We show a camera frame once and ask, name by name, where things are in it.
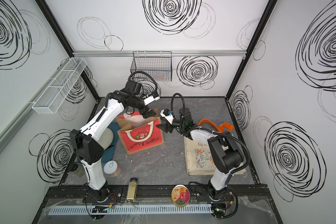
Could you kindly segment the red jute Christmas bag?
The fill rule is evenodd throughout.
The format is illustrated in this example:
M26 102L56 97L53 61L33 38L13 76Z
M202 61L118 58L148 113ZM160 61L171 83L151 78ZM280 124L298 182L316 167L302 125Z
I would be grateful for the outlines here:
M164 144L162 130L157 127L161 124L158 115L145 119L139 112L124 113L116 121L120 126L117 134L129 155Z

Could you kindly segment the beige floral canvas tote bag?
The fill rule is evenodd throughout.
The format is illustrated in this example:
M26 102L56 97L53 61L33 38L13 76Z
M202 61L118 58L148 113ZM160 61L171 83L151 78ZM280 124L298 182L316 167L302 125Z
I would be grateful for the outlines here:
M208 127L214 127L216 131L233 131L234 126L224 122L219 126L214 124L209 119L202 119L197 125L203 123L209 124ZM186 170L188 175L213 175L216 169L209 146L199 141L193 141L189 138L184 138L184 149L186 159Z

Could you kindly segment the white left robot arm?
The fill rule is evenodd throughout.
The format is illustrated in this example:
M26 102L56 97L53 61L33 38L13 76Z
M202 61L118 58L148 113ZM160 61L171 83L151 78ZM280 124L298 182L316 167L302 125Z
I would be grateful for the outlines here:
M109 198L107 181L102 169L104 148L99 144L102 134L114 118L128 107L137 109L145 119L156 115L148 104L160 98L157 84L153 91L142 97L139 96L141 88L140 83L127 81L122 90L107 94L104 107L92 120L79 130L73 129L70 132L71 144L87 176L88 191L99 203Z

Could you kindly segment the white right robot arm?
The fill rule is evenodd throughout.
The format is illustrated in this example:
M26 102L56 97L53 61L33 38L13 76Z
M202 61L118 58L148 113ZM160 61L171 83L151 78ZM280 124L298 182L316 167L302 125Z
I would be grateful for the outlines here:
M213 201L218 201L227 192L228 183L235 173L249 165L251 156L246 145L229 131L218 132L194 123L188 108L182 108L176 117L169 109L160 112L164 123L157 125L166 133L177 130L181 136L209 146L216 166L207 190Z

